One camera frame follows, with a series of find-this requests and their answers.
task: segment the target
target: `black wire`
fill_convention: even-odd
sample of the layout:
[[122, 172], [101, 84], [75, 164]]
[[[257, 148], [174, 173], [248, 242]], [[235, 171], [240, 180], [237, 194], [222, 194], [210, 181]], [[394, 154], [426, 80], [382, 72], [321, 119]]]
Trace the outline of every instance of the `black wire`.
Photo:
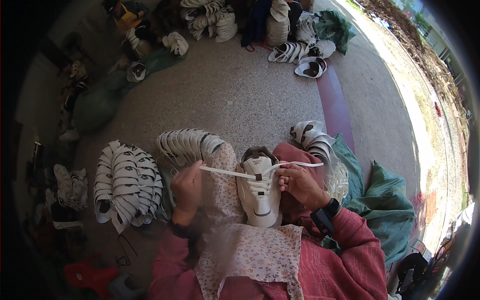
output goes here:
[[[125, 248], [123, 247], [123, 245], [122, 245], [121, 242], [120, 242], [120, 238], [124, 238], [124, 239], [127, 241], [127, 243], [128, 243], [128, 245], [130, 246], [130, 248], [131, 248], [131, 249], [133, 250], [133, 252], [135, 253], [135, 255], [138, 256], [137, 251], [135, 251], [135, 249], [133, 248], [132, 244], [130, 244], [130, 242], [128, 241], [128, 239], [127, 239], [123, 234], [120, 234], [120, 235], [117, 237], [117, 241], [119, 242], [120, 247], [121, 247], [121, 249], [123, 250], [123, 254], [124, 254], [124, 255], [123, 255], [122, 257], [116, 259], [117, 268], [120, 268], [120, 266], [129, 266], [129, 265], [132, 264], [131, 261], [130, 261], [130, 258], [129, 258], [128, 255], [127, 255], [127, 252], [125, 251]], [[124, 264], [120, 262], [121, 259], [125, 259], [125, 263], [124, 263]]]

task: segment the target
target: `red plastic stool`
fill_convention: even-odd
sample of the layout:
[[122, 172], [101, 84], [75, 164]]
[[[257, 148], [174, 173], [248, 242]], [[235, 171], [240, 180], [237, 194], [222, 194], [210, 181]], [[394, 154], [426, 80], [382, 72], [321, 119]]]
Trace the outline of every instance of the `red plastic stool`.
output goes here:
[[91, 288], [102, 299], [111, 298], [113, 295], [108, 290], [108, 283], [120, 273], [116, 267], [106, 269], [92, 267], [89, 262], [99, 255], [99, 253], [96, 253], [82, 261], [68, 264], [63, 268], [63, 271], [65, 277], [74, 287]]

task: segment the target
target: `shoe tongue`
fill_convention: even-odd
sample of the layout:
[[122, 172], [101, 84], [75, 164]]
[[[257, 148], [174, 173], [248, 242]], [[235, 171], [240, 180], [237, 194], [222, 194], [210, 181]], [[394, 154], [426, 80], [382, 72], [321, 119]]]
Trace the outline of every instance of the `shoe tongue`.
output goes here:
[[245, 173], [249, 175], [261, 174], [263, 171], [272, 166], [272, 160], [266, 156], [258, 158], [249, 158], [243, 162]]

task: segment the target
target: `wristwatch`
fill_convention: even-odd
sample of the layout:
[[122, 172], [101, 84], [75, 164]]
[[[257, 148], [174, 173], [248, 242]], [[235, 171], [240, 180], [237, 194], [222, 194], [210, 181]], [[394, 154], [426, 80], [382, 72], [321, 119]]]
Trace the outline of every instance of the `wristwatch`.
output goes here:
[[172, 219], [168, 221], [168, 227], [172, 230], [172, 234], [181, 239], [188, 239], [189, 238], [189, 228], [188, 226], [174, 224]]
[[324, 208], [319, 208], [310, 214], [312, 221], [324, 236], [332, 236], [334, 232], [332, 219], [339, 210], [340, 203], [338, 203], [337, 199], [332, 198]]

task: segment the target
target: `yellow apron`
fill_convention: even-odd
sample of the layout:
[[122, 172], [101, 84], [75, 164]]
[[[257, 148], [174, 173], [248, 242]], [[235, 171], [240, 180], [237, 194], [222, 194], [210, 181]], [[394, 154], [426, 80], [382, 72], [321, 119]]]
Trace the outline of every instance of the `yellow apron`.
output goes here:
[[120, 32], [125, 32], [129, 30], [130, 28], [137, 28], [138, 24], [142, 21], [142, 18], [137, 19], [135, 22], [133, 22], [131, 25], [127, 25], [125, 23], [126, 20], [130, 19], [131, 17], [135, 16], [134, 13], [129, 12], [125, 5], [121, 5], [123, 7], [123, 10], [125, 11], [125, 14], [120, 18], [120, 20], [115, 20], [115, 23], [117, 24], [117, 28], [119, 29]]

